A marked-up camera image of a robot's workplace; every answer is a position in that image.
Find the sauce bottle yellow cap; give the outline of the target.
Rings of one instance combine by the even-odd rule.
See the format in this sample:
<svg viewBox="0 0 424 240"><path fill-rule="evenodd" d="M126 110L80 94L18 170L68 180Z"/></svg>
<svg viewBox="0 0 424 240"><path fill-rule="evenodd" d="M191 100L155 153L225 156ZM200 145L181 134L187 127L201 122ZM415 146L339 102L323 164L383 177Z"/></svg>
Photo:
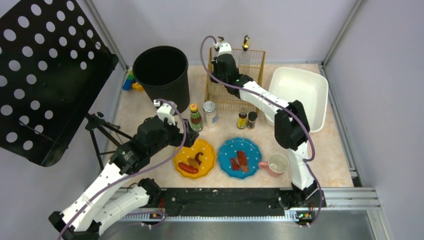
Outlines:
<svg viewBox="0 0 424 240"><path fill-rule="evenodd" d="M199 112L198 105L192 103L190 106L190 127L196 131L200 132L203 129L203 120Z"/></svg>

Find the silver lid jar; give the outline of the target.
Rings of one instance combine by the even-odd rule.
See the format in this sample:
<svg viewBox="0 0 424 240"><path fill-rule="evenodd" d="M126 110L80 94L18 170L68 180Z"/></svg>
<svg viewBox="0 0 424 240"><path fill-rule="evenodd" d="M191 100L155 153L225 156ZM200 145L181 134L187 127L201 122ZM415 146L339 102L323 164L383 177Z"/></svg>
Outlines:
<svg viewBox="0 0 424 240"><path fill-rule="evenodd" d="M214 128L218 121L216 104L213 101L206 101L202 108L205 126L208 128Z"/></svg>

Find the glass oil bottle brown liquid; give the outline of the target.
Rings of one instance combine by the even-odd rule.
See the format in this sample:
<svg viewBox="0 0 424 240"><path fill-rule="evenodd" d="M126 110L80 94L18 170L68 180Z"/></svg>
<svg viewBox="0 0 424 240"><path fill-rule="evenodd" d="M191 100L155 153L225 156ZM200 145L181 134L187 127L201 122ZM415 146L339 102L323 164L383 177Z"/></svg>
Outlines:
<svg viewBox="0 0 424 240"><path fill-rule="evenodd" d="M238 70L241 75L251 77L251 53L249 52L249 48L250 37L249 35L245 35L241 44L242 52L238 55Z"/></svg>

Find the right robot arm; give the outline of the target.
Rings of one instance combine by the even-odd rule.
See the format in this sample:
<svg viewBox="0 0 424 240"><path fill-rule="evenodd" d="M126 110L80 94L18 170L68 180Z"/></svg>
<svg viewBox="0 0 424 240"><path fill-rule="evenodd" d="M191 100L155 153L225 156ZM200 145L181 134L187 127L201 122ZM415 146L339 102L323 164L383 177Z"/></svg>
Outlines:
<svg viewBox="0 0 424 240"><path fill-rule="evenodd" d="M211 61L213 82L223 84L228 93L254 105L274 118L274 138L287 150L292 167L292 192L298 204L306 204L317 197L315 203L321 209L324 193L313 173L310 162L316 157L316 149L310 135L310 126L303 104L299 100L286 101L261 87L246 74L241 74L232 54L225 53Z"/></svg>

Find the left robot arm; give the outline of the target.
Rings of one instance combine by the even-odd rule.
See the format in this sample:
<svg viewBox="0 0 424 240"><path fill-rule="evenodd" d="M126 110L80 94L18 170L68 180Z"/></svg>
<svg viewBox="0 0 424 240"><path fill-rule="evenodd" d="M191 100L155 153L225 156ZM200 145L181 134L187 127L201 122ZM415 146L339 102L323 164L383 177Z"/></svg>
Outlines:
<svg viewBox="0 0 424 240"><path fill-rule="evenodd" d="M173 146L190 148L199 137L188 122L183 132L171 119L149 117L138 126L137 133L119 146L97 179L72 205L49 216L59 231L60 240L97 240L115 222L131 211L159 201L160 188L151 178L141 180L125 195L110 201L121 186L144 169L162 149Z"/></svg>

